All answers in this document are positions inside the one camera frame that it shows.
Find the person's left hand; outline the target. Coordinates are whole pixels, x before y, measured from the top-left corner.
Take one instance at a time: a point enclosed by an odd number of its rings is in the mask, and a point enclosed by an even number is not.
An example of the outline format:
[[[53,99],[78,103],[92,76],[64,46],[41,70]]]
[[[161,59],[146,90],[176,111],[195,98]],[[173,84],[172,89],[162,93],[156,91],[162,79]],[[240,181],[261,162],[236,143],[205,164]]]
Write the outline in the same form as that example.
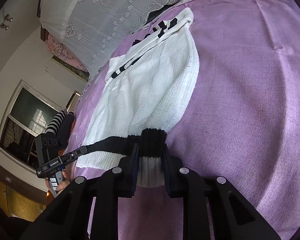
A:
[[[64,180],[56,187],[55,190],[51,188],[49,180],[45,178],[45,185],[51,193],[56,191],[57,194],[60,194],[70,184],[68,172],[66,172],[66,170],[63,170],[62,175]]]

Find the striped sleeve forearm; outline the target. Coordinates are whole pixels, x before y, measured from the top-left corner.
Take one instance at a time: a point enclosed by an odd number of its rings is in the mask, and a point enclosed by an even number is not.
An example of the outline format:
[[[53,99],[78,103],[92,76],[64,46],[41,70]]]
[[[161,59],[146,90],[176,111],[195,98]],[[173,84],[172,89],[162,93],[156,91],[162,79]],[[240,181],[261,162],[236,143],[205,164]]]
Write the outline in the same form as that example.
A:
[[[52,133],[54,135],[57,135],[63,121],[65,120],[66,116],[67,116],[67,111],[66,109],[62,109],[61,111],[59,111],[54,117],[53,119],[49,122],[45,133]]]

